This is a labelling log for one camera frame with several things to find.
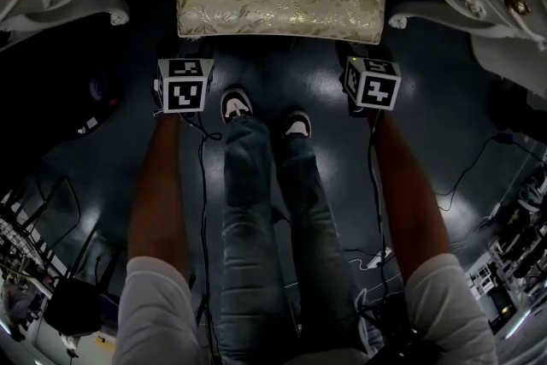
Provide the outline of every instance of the dark floor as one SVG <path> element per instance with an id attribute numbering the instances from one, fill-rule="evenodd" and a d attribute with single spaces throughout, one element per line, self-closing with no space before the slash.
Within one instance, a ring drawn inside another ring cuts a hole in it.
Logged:
<path id="1" fill-rule="evenodd" d="M 74 185 L 82 209 L 80 227 L 57 247 L 58 256 L 67 265 L 73 263 L 77 249 L 95 223 L 99 238 L 92 245 L 93 254 L 99 254 L 107 243 L 125 243 L 133 181 L 155 124 L 151 116 L 150 78 L 156 69 L 157 42 L 175 25 L 174 0 L 127 1 L 132 9 L 131 21 L 120 29 L 103 27 L 105 34 L 115 35 L 114 47 L 110 49 L 115 52 L 114 69 L 123 96 L 120 107 L 95 133 L 61 143 L 44 157 L 45 173 L 66 174 Z M 83 21 L 70 27 L 74 36 L 84 31 Z M 50 32 L 63 30 L 57 28 Z M 386 27 L 382 42 L 391 50 L 403 73 L 394 116 L 429 175 L 433 189 L 448 191 L 475 158 L 483 142 L 496 132 L 485 112 L 486 95 L 494 76 L 473 61 L 466 34 L 427 21 L 410 20 L 404 31 Z M 234 83 L 243 84 L 254 102 L 272 119 L 286 105 L 298 103 L 303 106 L 312 120 L 317 162 L 342 244 L 344 248 L 376 252 L 379 236 L 367 168 L 368 130 L 363 121 L 352 120 L 347 115 L 346 96 L 338 82 L 341 71 L 334 43 L 299 39 L 291 50 L 263 50 L 268 44 L 269 40 L 256 38 L 255 48 L 245 44 L 245 50 L 241 50 L 238 38 L 217 42 L 215 77 L 203 113 L 204 125 L 210 131 L 225 132 L 219 97 L 226 86 Z M 235 54 L 234 47 L 239 47 L 240 53 Z M 89 56 L 85 48 L 83 54 Z M 537 151 L 543 148 L 532 140 L 518 139 L 531 148 L 536 146 Z M 194 290 L 198 297 L 203 282 L 199 238 L 202 208 L 202 182 L 197 161 L 199 135 L 184 127 L 181 140 L 185 218 L 191 263 L 197 274 Z M 490 214 L 526 159 L 526 153 L 514 147 L 490 144 L 477 166 L 461 183 L 454 204 L 450 212 L 444 213 L 444 218 L 453 241 L 460 241 L 467 235 L 466 244 L 458 244 L 456 252 L 463 264 L 474 261 L 482 251 L 483 239 L 469 231 Z M 216 318 L 223 251 L 223 142 L 208 142 L 204 160 L 209 197 L 211 305 Z M 517 182 L 529 173 L 532 165 L 532 161 L 526 163 Z M 273 200 L 285 210 L 277 187 Z M 448 199 L 439 199 L 439 202 L 445 208 L 448 206 Z M 72 206 L 65 204 L 50 209 L 38 225 L 49 241 L 74 221 L 74 203 Z M 285 283 L 289 285 L 297 281 L 291 263 L 289 228 L 281 222 L 275 229 Z M 363 255 L 348 253 L 349 260 L 356 257 L 363 258 Z M 359 263 L 352 263 L 359 286 L 373 287 L 379 283 L 379 272 L 362 272 L 358 266 Z M 386 278 L 396 273 L 397 262 L 393 260 L 386 267 Z M 122 285 L 121 263 L 110 290 L 119 294 Z M 390 282 L 390 291 L 400 288 L 399 279 Z M 381 291 L 381 288 L 371 291 L 369 300 L 380 297 Z M 297 302 L 296 287 L 288 288 L 287 294 Z"/>

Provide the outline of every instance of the blue jeans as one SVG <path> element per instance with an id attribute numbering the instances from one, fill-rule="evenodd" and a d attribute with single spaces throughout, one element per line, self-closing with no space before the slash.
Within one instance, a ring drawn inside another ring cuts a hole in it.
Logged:
<path id="1" fill-rule="evenodd" d="M 301 354 L 354 347 L 358 293 L 344 258 L 310 140 L 282 139 L 277 175 L 291 212 L 302 300 L 298 337 L 279 266 L 271 219 L 272 146 L 266 125 L 241 116 L 228 125 L 224 178 L 224 278 L 220 348 L 225 365 L 280 365 Z"/>

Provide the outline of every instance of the sneaker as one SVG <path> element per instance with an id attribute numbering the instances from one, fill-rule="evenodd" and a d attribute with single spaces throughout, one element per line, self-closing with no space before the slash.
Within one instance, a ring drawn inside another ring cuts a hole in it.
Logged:
<path id="1" fill-rule="evenodd" d="M 283 124 L 284 138 L 295 135 L 311 137 L 311 122 L 308 115 L 300 109 L 290 112 Z"/>
<path id="2" fill-rule="evenodd" d="M 249 97 L 240 87 L 228 88 L 221 99 L 221 115 L 225 124 L 240 115 L 253 115 Z"/>

